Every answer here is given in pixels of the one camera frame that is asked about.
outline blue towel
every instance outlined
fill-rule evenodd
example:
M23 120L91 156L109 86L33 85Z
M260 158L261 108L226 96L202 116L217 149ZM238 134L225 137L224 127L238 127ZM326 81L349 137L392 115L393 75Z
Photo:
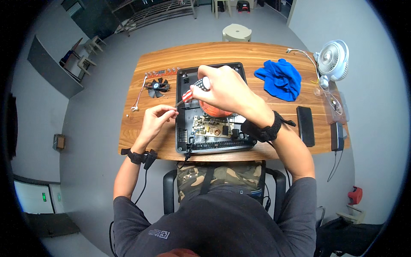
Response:
M264 68L259 68L254 75L264 80L264 90L279 99L292 102L297 99L301 89L301 76L298 71L284 59L277 63L268 60Z

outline black fan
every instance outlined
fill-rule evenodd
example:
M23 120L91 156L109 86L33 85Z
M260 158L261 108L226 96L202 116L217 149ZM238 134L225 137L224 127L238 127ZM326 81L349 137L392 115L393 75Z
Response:
M153 79L153 82L146 82L144 87L148 89L148 95L154 98L154 96L162 97L161 92L167 92L170 89L170 84L167 80L163 83L163 78L159 78L158 82L155 79Z

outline white door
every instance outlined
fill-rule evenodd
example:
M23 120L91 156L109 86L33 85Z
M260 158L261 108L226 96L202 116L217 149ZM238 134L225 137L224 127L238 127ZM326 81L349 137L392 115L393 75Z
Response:
M48 186L14 182L17 198L24 212L54 213Z

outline copper coil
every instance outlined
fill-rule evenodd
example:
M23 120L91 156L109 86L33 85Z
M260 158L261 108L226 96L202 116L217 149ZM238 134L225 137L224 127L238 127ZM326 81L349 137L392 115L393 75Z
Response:
M218 109L217 107L211 106L208 103L200 101L200 100L199 100L199 104L203 112L205 112L207 115L213 118L225 118L233 114L232 112L223 111L221 109Z

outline black phone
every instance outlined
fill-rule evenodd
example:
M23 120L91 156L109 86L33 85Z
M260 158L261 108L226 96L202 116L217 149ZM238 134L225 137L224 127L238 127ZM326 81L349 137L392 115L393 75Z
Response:
M307 147L313 147L315 145L314 140L314 124L312 122L311 108L308 107L297 107L297 120L298 120L298 131L301 140L305 143Z

